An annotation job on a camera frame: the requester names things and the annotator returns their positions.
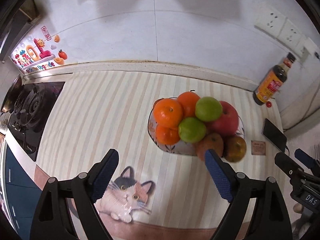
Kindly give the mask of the soy sauce bottle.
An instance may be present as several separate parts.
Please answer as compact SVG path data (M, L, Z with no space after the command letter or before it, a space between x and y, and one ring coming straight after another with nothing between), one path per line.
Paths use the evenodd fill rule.
M282 63L273 66L253 92L253 99L259 106L264 105L279 90L287 80L287 73L295 62L296 57L288 53Z

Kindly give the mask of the white patterned fruit plate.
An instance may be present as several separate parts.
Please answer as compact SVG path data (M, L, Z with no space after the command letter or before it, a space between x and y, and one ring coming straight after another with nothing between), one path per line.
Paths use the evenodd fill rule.
M204 158L207 150L238 161L246 151L245 132L236 109L211 96L184 92L159 99L149 115L148 133L163 151Z

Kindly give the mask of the black gas stove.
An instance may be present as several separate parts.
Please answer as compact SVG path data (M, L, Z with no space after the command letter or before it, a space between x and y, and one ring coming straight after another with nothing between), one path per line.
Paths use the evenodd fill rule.
M36 161L49 115L64 87L63 81L23 84L17 76L4 97L1 113L10 113L8 129L22 150Z

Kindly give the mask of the brown pear right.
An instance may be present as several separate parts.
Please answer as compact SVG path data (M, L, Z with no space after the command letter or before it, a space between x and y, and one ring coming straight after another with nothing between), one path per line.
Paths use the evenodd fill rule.
M241 161L247 151L244 138L239 136L228 137L225 141L223 157L230 163Z

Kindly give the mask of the red bottle cap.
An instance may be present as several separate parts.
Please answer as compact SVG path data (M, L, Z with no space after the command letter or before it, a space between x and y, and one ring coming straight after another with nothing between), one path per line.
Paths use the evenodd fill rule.
M268 101L268 102L266 103L266 107L267 107L267 108L271 108L271 107L272 107L272 103L271 103L270 101Z

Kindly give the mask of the brown leather mat label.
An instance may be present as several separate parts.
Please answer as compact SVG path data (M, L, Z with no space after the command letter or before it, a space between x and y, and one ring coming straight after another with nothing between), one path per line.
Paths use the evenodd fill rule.
M266 155L266 142L252 140L251 153L252 155Z

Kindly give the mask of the orange bottom left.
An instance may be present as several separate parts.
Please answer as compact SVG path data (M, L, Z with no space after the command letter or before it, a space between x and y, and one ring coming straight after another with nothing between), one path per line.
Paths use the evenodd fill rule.
M178 127L164 127L157 125L155 130L156 140L163 145L174 145L180 141Z

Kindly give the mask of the large red apple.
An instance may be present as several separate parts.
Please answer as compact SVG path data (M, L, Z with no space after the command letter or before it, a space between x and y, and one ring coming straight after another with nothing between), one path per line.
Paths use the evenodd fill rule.
M239 117L236 109L228 102L220 101L222 106L221 116L212 122L206 123L208 131L217 133L221 137L235 135L239 126Z

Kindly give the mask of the brown pear left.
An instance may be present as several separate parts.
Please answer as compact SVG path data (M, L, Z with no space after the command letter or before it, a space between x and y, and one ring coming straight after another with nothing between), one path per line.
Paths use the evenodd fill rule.
M219 157L223 155L223 139L217 133L212 133L205 136L200 142L195 146L195 151L198 158L204 161L204 154L206 150L214 150Z

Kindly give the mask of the orange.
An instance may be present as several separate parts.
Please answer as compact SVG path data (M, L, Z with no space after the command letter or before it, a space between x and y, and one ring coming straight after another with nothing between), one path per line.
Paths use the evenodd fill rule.
M183 117L195 117L196 103L200 100L200 97L194 92L184 92L180 94L176 101L182 106Z
M153 116L157 124L175 128L183 119L183 108L175 99L161 99L154 105Z
M157 125L155 130L156 140L163 145L174 145L180 141L178 127L164 127Z

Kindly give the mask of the black smartphone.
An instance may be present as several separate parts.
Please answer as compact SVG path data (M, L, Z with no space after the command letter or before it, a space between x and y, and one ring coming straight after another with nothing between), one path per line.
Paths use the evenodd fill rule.
M266 137L281 152L285 152L287 137L268 118L266 118L264 121L263 136Z

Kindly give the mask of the green lime fruit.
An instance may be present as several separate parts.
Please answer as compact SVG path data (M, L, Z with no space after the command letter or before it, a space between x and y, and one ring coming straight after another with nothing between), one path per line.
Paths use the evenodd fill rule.
M223 107L221 103L211 96L200 98L195 106L196 117L204 122L211 122L219 119L222 111Z

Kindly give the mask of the white wall socket panel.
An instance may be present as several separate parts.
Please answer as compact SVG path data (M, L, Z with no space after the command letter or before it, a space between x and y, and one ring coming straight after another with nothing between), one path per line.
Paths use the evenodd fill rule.
M308 37L274 7L263 3L254 26L289 48L301 62L304 62L310 55L304 46Z

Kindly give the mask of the blue cabinet front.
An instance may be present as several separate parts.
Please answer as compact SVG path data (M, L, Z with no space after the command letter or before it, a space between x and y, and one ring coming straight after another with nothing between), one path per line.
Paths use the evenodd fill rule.
M14 228L21 239L29 239L33 216L42 193L19 164L10 147L5 152L5 191Z

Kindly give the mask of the brown pear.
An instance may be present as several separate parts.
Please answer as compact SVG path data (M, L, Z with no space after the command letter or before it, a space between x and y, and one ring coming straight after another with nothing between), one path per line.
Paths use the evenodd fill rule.
M195 151L198 158L204 161L204 154L206 150L214 150L219 157L223 155L223 139L217 133L212 133L205 136L200 142L195 146Z
M247 151L244 138L239 136L228 137L225 141L223 157L230 163L241 161Z

